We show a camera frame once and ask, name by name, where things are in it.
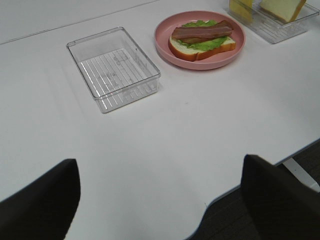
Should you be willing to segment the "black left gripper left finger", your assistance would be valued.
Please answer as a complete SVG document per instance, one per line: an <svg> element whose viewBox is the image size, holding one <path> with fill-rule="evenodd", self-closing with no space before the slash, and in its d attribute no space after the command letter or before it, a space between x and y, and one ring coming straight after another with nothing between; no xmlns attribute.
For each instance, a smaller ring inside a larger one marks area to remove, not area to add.
<svg viewBox="0 0 320 240"><path fill-rule="evenodd" d="M65 159L0 202L2 240L63 240L81 197L75 159Z"/></svg>

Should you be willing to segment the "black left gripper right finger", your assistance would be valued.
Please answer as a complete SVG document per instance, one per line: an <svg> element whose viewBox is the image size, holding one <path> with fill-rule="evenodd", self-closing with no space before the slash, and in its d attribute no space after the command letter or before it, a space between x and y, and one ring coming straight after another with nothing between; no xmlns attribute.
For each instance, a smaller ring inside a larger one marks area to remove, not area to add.
<svg viewBox="0 0 320 240"><path fill-rule="evenodd" d="M318 240L320 195L254 154L243 160L240 190L263 240Z"/></svg>

